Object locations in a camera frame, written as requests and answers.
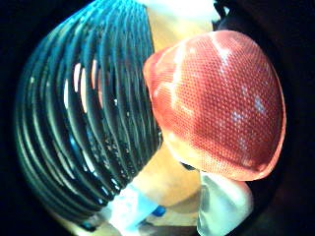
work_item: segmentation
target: red mesh dome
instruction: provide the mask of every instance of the red mesh dome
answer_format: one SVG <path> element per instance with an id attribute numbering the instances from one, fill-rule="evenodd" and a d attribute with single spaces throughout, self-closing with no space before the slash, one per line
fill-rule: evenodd
<path id="1" fill-rule="evenodd" d="M 144 74 L 163 138 L 180 161 L 249 181 L 267 176 L 285 130 L 277 74 L 248 36 L 229 30 L 152 55 Z"/>

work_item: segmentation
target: tan surface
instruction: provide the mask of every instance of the tan surface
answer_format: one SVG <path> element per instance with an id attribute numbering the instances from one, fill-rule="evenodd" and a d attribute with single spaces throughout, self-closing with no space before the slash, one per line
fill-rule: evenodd
<path id="1" fill-rule="evenodd" d="M 194 196 L 200 189 L 199 173 L 186 170 L 162 145 L 133 181 L 150 199 L 171 207 Z"/>
<path id="2" fill-rule="evenodd" d="M 179 40 L 211 31 L 210 22 L 205 18 L 184 18 L 169 14 L 162 7 L 147 8 L 155 51 L 171 46 Z"/>

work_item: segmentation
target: white plastic part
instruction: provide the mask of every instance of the white plastic part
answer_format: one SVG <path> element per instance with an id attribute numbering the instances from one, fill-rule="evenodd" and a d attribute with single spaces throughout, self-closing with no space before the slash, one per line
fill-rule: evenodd
<path id="1" fill-rule="evenodd" d="M 202 193 L 197 230 L 201 236 L 226 235 L 253 210 L 245 182 L 201 172 Z"/>
<path id="2" fill-rule="evenodd" d="M 158 204 L 129 184 L 100 213 L 121 235 L 136 236 L 139 235 L 139 223 L 157 207 Z"/>

